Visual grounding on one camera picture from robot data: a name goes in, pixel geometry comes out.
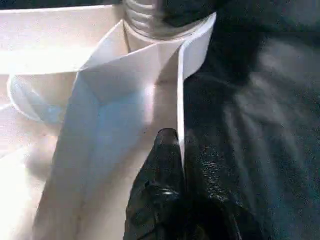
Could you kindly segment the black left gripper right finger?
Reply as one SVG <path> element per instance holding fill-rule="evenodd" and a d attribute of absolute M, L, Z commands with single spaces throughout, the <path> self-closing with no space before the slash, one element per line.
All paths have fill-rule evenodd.
<path fill-rule="evenodd" d="M 185 187 L 188 200 L 186 240 L 263 240 L 264 234 L 254 216 L 233 204 L 219 190 L 209 194 L 205 170 L 195 146 L 186 146 Z"/>

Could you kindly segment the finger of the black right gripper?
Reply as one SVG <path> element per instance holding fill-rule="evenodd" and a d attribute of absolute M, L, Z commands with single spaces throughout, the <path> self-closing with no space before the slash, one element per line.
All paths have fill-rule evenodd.
<path fill-rule="evenodd" d="M 162 0 L 164 23 L 181 28 L 215 13 L 222 6 L 221 0 Z"/>

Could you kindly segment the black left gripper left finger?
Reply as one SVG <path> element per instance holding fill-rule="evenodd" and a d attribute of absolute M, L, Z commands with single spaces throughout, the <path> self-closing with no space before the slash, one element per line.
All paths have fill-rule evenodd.
<path fill-rule="evenodd" d="M 136 176 L 123 239 L 179 240 L 185 218 L 185 180 L 175 129 L 161 129 Z"/>

